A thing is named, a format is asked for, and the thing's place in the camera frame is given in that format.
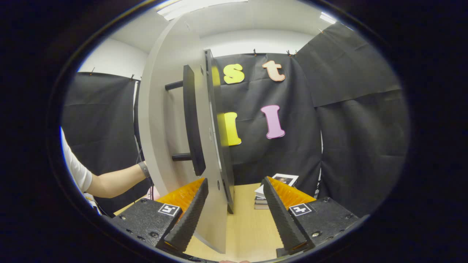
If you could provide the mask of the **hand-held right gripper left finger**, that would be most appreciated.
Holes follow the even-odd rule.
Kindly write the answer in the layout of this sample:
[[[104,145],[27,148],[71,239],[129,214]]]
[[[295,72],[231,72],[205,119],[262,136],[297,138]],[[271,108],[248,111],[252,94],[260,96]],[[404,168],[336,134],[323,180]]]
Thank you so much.
[[[157,201],[142,198],[111,222],[152,247],[182,253],[197,228],[208,193],[208,180],[200,178]]]

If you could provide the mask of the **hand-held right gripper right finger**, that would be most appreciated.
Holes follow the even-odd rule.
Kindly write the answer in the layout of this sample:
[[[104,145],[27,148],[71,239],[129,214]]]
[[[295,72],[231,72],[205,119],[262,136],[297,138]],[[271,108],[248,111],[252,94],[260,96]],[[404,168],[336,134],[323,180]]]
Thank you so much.
[[[279,254],[293,255],[324,246],[361,222],[332,198],[316,199],[269,176],[262,184],[283,244]]]

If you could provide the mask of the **black cabinet door handle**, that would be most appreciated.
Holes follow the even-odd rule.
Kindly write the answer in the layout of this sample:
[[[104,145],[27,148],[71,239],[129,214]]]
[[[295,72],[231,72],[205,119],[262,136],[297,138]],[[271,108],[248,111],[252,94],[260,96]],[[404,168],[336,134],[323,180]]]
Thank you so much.
[[[183,80],[165,85],[165,90],[183,89],[185,126],[189,145],[188,153],[173,154],[172,161],[192,161],[195,175],[201,176],[206,164],[199,131],[195,87],[195,74],[189,65],[184,65]]]

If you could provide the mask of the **grey cabinet door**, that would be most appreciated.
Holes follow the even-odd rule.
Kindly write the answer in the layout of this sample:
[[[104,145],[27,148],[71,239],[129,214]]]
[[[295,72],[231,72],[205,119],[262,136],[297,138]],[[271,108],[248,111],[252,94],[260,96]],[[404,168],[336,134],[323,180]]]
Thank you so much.
[[[165,85],[183,80],[184,65],[195,74],[201,144],[206,169],[196,176],[192,161],[172,161],[188,153],[183,89]],[[226,251],[227,198],[220,175],[208,98],[205,52],[187,16],[175,18],[162,31],[146,61],[139,89],[139,135],[152,181],[161,196],[199,178],[208,180],[208,196],[195,236],[218,253]]]

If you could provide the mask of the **white photo cover book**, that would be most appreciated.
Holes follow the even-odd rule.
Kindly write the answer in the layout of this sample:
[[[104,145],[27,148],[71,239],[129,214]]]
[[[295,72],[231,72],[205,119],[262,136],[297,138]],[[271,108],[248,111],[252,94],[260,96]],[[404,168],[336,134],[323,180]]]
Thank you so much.
[[[276,179],[280,182],[283,182],[289,186],[294,186],[299,178],[298,175],[287,175],[287,174],[275,174],[273,179]],[[265,195],[264,195],[264,183],[261,182],[259,188],[257,188],[255,191],[255,200],[266,200]]]

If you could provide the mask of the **black backdrop cloth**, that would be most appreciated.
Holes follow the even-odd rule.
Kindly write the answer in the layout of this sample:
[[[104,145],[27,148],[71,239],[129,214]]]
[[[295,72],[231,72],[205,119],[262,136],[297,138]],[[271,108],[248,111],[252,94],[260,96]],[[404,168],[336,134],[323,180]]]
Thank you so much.
[[[399,178],[409,134],[399,81],[378,50],[335,23],[294,57],[214,58],[218,69],[236,62],[246,80],[220,86],[241,139],[229,153],[235,184],[297,175],[304,193],[359,217],[376,210]]]

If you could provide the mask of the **person's white shirt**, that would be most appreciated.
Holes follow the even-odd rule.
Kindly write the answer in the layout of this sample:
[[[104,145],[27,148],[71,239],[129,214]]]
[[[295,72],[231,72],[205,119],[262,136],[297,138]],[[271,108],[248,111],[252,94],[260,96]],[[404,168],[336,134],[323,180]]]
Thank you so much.
[[[91,186],[93,175],[82,163],[77,159],[75,154],[72,152],[70,146],[67,143],[65,134],[62,128],[60,128],[60,139],[61,147],[64,155],[65,163],[68,167],[68,171],[71,174],[75,184],[82,193],[86,193]]]

